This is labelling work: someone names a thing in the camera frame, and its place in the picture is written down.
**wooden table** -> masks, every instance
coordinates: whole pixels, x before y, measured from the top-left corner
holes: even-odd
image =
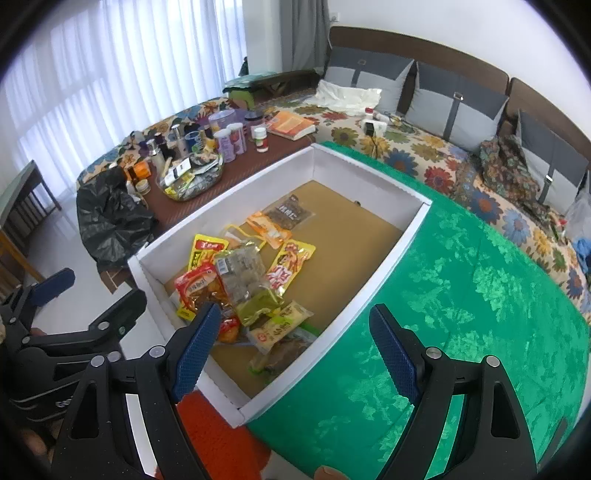
[[[312,144],[312,142],[313,139],[309,135],[300,138],[299,140],[292,141],[269,134],[269,150],[265,153],[257,152],[254,143],[247,142],[247,152],[243,155],[239,155],[233,162],[224,165],[224,172],[218,183],[201,195],[196,196],[194,199],[187,200],[186,202],[176,202],[167,197],[156,185],[155,175],[153,174],[148,179],[151,189],[144,195],[144,198],[146,199],[146,202],[148,202],[148,207],[154,212],[154,215],[158,220],[158,225],[155,229],[156,237],[162,235],[195,210],[201,208],[207,202],[213,200],[223,192],[231,189],[242,180],[247,179],[276,161],[286,158],[288,155],[307,147]],[[117,290],[122,283],[128,283],[133,280],[131,273],[127,268],[118,268],[101,272],[100,279],[111,293]]]
[[[48,210],[40,202],[34,191],[38,186],[46,191],[54,204],[53,208]],[[0,257],[8,254],[37,281],[45,278],[27,260],[28,237],[56,208],[61,210],[34,160],[0,193]],[[21,283],[18,276],[0,261],[0,297]]]

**sheer curtain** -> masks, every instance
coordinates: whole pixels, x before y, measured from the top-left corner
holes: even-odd
[[[0,191],[31,159],[73,191],[132,130],[221,95],[245,56],[242,0],[66,0],[0,86]]]

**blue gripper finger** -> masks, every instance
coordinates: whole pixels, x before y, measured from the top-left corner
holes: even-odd
[[[178,360],[176,369],[176,381],[171,391],[173,400],[178,403],[187,393],[195,388],[197,379],[205,366],[209,351],[219,333],[222,321],[220,307],[213,305],[207,315],[195,330],[181,358]]]
[[[64,268],[33,287],[29,302],[35,307],[43,307],[70,288],[76,279],[74,271]]]
[[[416,405],[421,397],[417,387],[417,369],[386,317],[377,307],[369,311],[369,332],[399,395]]]

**brown table top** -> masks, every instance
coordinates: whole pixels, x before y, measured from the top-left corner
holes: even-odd
[[[312,140],[310,136],[306,136],[292,141],[269,134],[269,150],[265,153],[257,152],[254,143],[247,143],[248,150],[245,154],[237,156],[236,160],[224,165],[222,179],[218,183],[201,195],[186,202],[176,202],[166,196],[155,183],[156,175],[152,175],[148,179],[150,191],[144,195],[144,198],[148,202],[150,210],[154,212],[158,219],[159,224],[155,232],[157,236],[162,235],[162,233],[172,228],[195,210],[231,189],[242,180],[247,179],[276,161],[307,147],[312,143]]]

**black garbage bag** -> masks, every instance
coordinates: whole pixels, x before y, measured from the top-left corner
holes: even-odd
[[[78,190],[76,209],[82,244],[99,272],[127,266],[127,260],[154,239],[157,220],[127,193],[121,167],[99,173]]]

